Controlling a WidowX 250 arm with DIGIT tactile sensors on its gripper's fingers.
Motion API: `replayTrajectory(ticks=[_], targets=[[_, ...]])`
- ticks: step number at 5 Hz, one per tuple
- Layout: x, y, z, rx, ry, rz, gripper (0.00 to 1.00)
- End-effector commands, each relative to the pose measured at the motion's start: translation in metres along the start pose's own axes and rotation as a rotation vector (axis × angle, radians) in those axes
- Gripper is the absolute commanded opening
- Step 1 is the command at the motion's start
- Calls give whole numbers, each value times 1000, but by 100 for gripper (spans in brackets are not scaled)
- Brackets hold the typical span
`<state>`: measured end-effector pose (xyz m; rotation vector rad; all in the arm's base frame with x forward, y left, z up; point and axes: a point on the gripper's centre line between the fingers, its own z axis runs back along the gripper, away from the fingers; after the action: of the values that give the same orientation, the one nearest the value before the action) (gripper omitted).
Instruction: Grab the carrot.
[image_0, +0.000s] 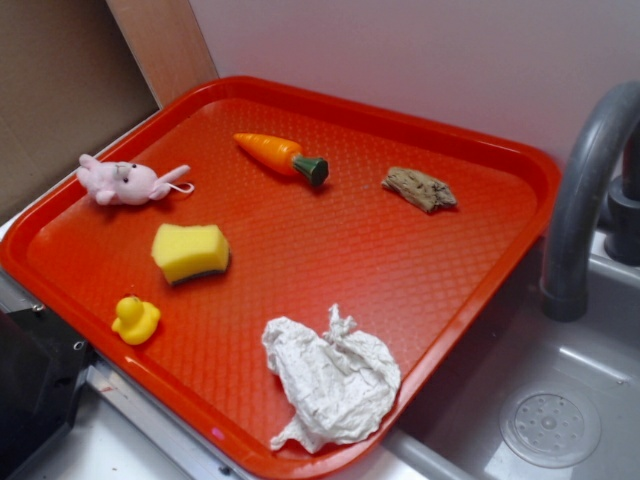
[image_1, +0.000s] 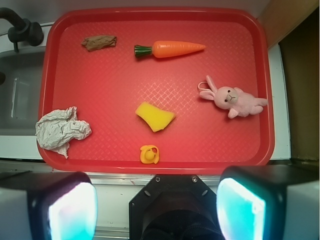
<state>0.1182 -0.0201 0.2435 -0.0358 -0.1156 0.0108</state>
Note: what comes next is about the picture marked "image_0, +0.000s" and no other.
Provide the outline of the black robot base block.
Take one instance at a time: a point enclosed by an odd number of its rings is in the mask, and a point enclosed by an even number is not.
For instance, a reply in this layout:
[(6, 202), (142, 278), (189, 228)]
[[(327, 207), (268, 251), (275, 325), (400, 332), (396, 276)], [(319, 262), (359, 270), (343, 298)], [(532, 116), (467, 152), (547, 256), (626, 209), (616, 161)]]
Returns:
[(13, 479), (74, 427), (89, 342), (43, 305), (1, 314), (1, 477)]

